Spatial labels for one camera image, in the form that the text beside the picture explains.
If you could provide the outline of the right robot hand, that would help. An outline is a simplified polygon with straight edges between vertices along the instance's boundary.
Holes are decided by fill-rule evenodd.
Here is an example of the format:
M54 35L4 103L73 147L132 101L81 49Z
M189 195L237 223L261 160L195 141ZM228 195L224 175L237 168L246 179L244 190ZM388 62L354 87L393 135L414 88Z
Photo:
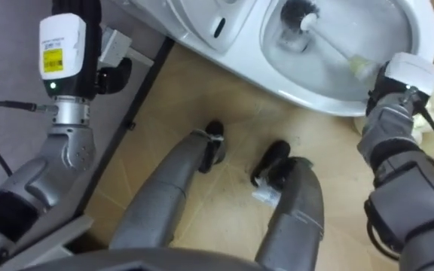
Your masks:
M378 102L385 96L403 94L410 89L417 91L413 114L417 106L425 106L434 91L434 63L411 53L396 53L385 62L372 79L372 88L368 91L365 115L368 116Z

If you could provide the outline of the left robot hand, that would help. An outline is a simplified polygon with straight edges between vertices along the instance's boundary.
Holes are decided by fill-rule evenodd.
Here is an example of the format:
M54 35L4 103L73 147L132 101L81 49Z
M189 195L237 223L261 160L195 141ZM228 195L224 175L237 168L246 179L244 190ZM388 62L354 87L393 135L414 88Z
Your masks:
M39 23L38 68L49 97L92 100L122 91L132 61L100 68L102 52L100 0L53 0L51 15Z

